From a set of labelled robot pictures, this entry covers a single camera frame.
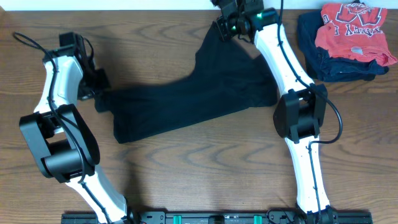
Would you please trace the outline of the black pants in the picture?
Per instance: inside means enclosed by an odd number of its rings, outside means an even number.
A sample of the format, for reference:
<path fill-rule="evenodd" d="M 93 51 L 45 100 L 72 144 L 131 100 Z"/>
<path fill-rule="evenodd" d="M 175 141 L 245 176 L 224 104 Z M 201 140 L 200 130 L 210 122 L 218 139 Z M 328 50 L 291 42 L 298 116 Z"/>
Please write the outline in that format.
<path fill-rule="evenodd" d="M 107 91 L 95 98 L 95 108 L 113 114 L 114 137 L 124 144 L 248 108 L 274 106 L 277 100 L 264 57 L 251 58 L 235 41 L 223 42 L 213 24 L 189 76 Z"/>

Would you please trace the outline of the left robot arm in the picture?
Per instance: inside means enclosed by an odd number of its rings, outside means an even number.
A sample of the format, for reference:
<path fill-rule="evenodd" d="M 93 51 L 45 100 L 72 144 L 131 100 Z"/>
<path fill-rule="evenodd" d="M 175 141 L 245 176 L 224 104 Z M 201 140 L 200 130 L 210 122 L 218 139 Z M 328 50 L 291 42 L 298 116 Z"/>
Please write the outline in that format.
<path fill-rule="evenodd" d="M 66 215 L 63 223 L 139 223 L 100 166 L 98 143 L 76 108 L 109 88 L 104 70 L 96 68 L 90 41 L 75 32 L 59 36 L 60 46 L 47 50 L 19 32 L 20 43 L 44 53 L 46 79 L 34 112 L 19 121 L 35 163 L 46 178 L 54 178 L 80 194 L 94 210 L 91 217 Z"/>

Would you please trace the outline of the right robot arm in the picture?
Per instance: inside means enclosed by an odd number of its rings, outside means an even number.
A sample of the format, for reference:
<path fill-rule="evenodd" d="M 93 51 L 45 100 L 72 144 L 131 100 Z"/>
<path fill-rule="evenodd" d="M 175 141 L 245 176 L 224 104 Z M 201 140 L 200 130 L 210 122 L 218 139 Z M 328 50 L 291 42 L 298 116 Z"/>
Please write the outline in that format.
<path fill-rule="evenodd" d="M 289 148 L 297 183 L 295 223 L 338 223 L 326 195 L 319 159 L 320 128 L 325 109 L 336 106 L 325 85 L 316 85 L 294 54 L 282 24 L 282 11 L 262 1 L 212 0 L 221 9 L 216 25 L 221 40 L 233 37 L 252 43 L 266 60 L 280 99 L 273 114 L 277 134 Z"/>

